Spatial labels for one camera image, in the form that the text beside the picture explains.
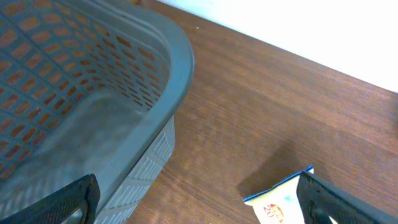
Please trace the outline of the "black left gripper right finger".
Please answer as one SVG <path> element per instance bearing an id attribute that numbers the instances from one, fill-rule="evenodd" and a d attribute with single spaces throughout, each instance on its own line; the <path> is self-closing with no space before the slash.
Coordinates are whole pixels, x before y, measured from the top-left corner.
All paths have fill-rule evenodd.
<path id="1" fill-rule="evenodd" d="M 297 197 L 305 224 L 397 223 L 397 217 L 365 203 L 307 171 L 300 175 Z"/>

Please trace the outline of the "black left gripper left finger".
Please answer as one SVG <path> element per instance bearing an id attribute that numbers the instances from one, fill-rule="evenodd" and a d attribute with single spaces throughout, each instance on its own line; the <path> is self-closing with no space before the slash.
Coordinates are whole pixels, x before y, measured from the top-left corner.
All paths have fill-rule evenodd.
<path id="1" fill-rule="evenodd" d="M 94 174 L 87 174 L 36 203 L 1 220 L 1 224 L 93 224 L 100 200 Z"/>

